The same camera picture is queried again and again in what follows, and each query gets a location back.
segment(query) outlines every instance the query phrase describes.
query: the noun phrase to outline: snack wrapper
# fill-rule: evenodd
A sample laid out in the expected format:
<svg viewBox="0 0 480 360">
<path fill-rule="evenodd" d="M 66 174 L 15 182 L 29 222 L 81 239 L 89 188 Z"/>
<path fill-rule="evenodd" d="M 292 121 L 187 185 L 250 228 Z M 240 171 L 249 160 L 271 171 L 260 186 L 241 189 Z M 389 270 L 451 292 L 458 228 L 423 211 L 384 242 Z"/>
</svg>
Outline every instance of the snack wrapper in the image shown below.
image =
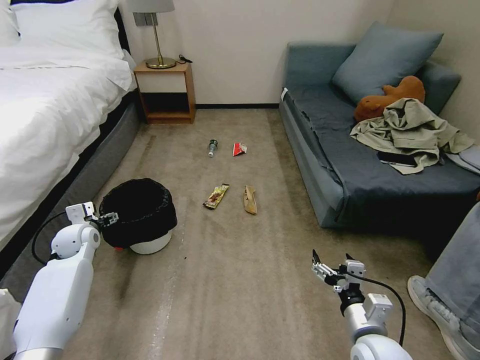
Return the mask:
<svg viewBox="0 0 480 360">
<path fill-rule="evenodd" d="M 247 145 L 241 142 L 236 142 L 233 144 L 233 156 L 246 154 L 246 153 L 247 153 Z"/>
<path fill-rule="evenodd" d="M 253 186 L 245 185 L 243 207 L 247 213 L 257 215 L 257 202 L 255 201 L 255 188 Z"/>
<path fill-rule="evenodd" d="M 215 187 L 208 200 L 203 203 L 203 206 L 215 210 L 229 187 L 229 184 L 222 184 L 221 186 Z"/>
</svg>

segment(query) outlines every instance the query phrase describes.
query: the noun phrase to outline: white pillow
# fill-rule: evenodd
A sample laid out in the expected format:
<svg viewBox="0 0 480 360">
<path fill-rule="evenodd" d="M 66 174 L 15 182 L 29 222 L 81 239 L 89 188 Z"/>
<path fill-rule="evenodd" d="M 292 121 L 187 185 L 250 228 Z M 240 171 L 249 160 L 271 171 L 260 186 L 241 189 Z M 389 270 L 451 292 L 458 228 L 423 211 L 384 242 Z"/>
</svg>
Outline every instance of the white pillow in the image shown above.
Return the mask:
<svg viewBox="0 0 480 360">
<path fill-rule="evenodd" d="M 119 0 L 31 1 L 12 0 L 21 46 L 60 46 L 124 57 L 114 18 Z"/>
<path fill-rule="evenodd" d="M 10 10 L 10 0 L 0 0 L 0 47 L 7 47 L 20 40 L 15 15 Z"/>
</svg>

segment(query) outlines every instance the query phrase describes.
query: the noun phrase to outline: lamp stand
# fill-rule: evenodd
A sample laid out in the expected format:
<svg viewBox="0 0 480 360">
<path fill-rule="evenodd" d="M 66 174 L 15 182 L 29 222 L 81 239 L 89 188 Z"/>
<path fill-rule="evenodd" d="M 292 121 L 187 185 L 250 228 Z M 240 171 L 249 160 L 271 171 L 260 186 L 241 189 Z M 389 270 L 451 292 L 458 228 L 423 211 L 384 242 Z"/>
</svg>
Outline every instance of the lamp stand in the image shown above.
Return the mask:
<svg viewBox="0 0 480 360">
<path fill-rule="evenodd" d="M 150 16 L 153 24 L 153 33 L 155 34 L 156 51 L 158 52 L 158 56 L 147 59 L 145 61 L 146 67 L 159 70 L 173 68 L 175 65 L 177 65 L 177 61 L 175 59 L 162 56 L 162 53 L 160 52 L 159 35 L 157 33 L 157 25 L 155 25 L 154 14 L 150 13 Z"/>
</svg>

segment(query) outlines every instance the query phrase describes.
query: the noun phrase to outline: beige carpet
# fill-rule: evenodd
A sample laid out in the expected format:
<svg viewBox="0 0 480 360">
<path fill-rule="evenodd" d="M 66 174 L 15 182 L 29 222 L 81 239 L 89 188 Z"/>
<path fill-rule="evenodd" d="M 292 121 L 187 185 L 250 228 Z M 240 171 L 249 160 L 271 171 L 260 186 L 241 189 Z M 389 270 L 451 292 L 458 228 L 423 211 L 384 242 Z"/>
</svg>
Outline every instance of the beige carpet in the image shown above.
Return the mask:
<svg viewBox="0 0 480 360">
<path fill-rule="evenodd" d="M 220 143 L 214 158 L 210 139 Z M 248 152 L 234 158 L 238 141 Z M 432 265 L 421 245 L 321 229 L 277 110 L 201 110 L 194 125 L 143 126 L 99 199 L 143 177 L 170 189 L 178 226 L 153 255 L 100 246 L 85 319 L 65 359 L 349 359 L 340 301 L 312 273 L 312 248 L 331 266 L 349 252 L 369 277 L 400 292 L 404 345 L 414 359 L 450 359 L 407 295 L 409 276 Z M 219 207 L 204 208 L 221 183 L 231 186 Z M 257 216 L 243 209 L 245 185 L 256 188 Z M 398 339 L 400 307 L 388 295 L 395 305 L 388 327 Z"/>
</svg>

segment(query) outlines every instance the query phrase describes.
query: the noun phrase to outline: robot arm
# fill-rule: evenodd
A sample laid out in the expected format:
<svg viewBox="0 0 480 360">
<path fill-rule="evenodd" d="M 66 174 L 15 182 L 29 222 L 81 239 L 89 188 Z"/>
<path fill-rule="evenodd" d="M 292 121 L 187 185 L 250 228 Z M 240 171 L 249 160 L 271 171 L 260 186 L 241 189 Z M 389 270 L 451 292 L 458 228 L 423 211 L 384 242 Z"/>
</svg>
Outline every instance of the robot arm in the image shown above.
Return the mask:
<svg viewBox="0 0 480 360">
<path fill-rule="evenodd" d="M 315 250 L 312 270 L 327 285 L 333 286 L 341 300 L 340 311 L 346 318 L 353 347 L 351 360 L 412 360 L 410 355 L 393 339 L 387 337 L 385 321 L 393 308 L 386 295 L 369 293 L 365 298 L 360 290 L 366 272 L 365 265 L 347 254 L 339 269 L 321 263 Z"/>
<path fill-rule="evenodd" d="M 91 202 L 66 208 L 72 225 L 51 243 L 50 261 L 33 279 L 15 323 L 15 360 L 60 359 L 68 340 L 82 324 L 100 245 L 99 224 L 112 224 L 116 213 L 98 219 Z"/>
</svg>

